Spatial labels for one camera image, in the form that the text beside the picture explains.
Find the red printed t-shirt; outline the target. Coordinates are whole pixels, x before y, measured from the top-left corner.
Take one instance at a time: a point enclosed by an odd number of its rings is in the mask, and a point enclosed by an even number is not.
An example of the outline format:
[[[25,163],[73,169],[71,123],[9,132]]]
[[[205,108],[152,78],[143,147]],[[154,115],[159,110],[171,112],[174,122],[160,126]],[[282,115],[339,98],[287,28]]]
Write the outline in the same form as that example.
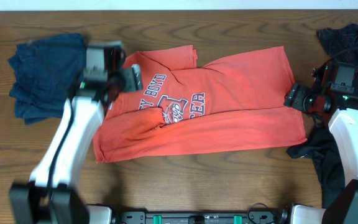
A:
[[[121,93],[93,138],[98,162],[263,149],[306,141],[302,115],[284,99],[295,79],[273,47],[197,65],[192,45],[138,51],[143,89]]]

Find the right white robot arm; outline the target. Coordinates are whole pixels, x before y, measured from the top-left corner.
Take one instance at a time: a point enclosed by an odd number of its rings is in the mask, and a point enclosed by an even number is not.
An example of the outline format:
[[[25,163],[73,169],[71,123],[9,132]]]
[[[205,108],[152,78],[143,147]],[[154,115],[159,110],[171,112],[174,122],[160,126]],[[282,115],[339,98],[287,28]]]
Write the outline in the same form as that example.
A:
[[[348,86],[328,83],[316,89],[294,84],[284,105],[318,118],[328,117],[346,187],[327,208],[293,206],[290,223],[358,223],[358,97]]]

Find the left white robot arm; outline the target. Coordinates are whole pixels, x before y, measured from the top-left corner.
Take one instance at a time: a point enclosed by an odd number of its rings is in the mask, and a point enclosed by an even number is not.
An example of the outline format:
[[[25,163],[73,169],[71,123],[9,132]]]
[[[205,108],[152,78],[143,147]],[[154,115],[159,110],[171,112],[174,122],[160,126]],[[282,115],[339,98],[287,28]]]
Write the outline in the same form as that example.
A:
[[[142,89],[138,64],[109,72],[85,69],[75,80],[60,125],[28,183],[14,182],[9,191],[16,223],[116,223],[107,205],[87,205],[77,188],[91,140],[104,121],[105,110],[120,92]]]

